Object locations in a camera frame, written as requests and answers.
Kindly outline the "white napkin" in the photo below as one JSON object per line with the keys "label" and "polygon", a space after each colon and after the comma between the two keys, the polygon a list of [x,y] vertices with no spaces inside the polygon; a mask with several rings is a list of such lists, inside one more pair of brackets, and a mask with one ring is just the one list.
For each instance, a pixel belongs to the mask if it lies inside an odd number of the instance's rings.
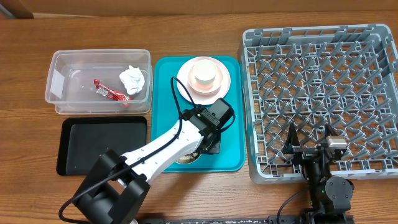
{"label": "white napkin", "polygon": [[141,70],[131,65],[119,75],[119,79],[124,85],[128,95],[139,93],[145,84],[145,79]]}

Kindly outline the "red snack wrapper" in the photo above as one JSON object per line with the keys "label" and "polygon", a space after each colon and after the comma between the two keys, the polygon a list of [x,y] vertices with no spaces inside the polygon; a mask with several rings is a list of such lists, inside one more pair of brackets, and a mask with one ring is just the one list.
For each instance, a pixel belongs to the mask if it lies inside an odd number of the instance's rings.
{"label": "red snack wrapper", "polygon": [[121,106],[128,108],[130,106],[130,103],[128,101],[132,100],[132,98],[120,91],[112,90],[103,85],[99,80],[94,79],[93,81],[96,92],[100,95],[103,95],[111,100],[114,101],[120,101]]}

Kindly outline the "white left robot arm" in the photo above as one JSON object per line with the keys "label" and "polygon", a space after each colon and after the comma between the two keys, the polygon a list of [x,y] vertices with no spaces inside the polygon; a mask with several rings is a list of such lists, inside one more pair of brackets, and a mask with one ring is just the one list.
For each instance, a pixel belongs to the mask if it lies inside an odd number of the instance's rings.
{"label": "white left robot arm", "polygon": [[86,217],[86,223],[132,223],[150,183],[180,157],[219,147],[221,134],[234,111],[214,104],[184,110],[166,133],[149,144],[117,155],[102,154],[70,203]]}

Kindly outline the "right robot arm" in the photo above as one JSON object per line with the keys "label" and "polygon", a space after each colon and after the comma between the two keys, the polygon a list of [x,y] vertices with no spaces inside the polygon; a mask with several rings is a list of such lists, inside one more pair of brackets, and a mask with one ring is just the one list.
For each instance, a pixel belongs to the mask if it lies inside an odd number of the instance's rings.
{"label": "right robot arm", "polygon": [[342,158],[348,149],[344,137],[338,135],[330,124],[325,125],[325,139],[315,147],[300,144],[293,123],[289,126],[287,140],[282,148],[291,154],[293,165],[301,167],[308,184],[305,192],[310,194],[310,208],[301,211],[297,223],[353,223],[345,212],[351,209],[354,185],[352,181],[331,174],[330,164]]}

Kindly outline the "cream cup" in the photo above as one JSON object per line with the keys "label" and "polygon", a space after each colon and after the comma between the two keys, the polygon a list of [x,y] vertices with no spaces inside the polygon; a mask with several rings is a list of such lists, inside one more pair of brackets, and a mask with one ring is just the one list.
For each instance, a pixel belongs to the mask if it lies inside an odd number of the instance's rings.
{"label": "cream cup", "polygon": [[193,66],[193,76],[195,81],[201,86],[211,85],[217,75],[217,66],[211,60],[203,59]]}

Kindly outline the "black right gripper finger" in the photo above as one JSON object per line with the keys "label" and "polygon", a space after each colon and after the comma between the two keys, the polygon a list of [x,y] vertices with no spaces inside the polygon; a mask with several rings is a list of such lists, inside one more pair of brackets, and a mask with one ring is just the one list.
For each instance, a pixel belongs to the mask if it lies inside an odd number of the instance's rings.
{"label": "black right gripper finger", "polygon": [[325,137],[329,137],[329,136],[337,136],[338,134],[336,133],[336,131],[333,129],[333,127],[330,124],[326,124],[325,125]]}
{"label": "black right gripper finger", "polygon": [[293,146],[299,147],[300,146],[300,141],[298,139],[297,131],[296,131],[294,123],[290,123],[290,125],[289,125],[289,132],[288,132],[287,140],[285,142],[285,146],[288,146],[288,147],[293,147]]}

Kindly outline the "rice and food scraps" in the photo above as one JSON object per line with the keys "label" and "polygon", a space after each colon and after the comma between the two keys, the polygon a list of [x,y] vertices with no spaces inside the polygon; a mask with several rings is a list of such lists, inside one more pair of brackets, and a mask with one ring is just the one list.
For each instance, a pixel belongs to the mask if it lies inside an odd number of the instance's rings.
{"label": "rice and food scraps", "polygon": [[195,160],[195,157],[192,155],[186,155],[177,160],[179,164],[189,164]]}

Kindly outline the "grey bowl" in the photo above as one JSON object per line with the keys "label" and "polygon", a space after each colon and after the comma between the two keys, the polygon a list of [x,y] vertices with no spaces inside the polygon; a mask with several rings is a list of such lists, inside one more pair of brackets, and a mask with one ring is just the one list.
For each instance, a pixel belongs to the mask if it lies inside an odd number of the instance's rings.
{"label": "grey bowl", "polygon": [[191,154],[184,155],[176,160],[178,164],[190,164],[195,162],[200,157],[200,154],[197,152],[193,152]]}

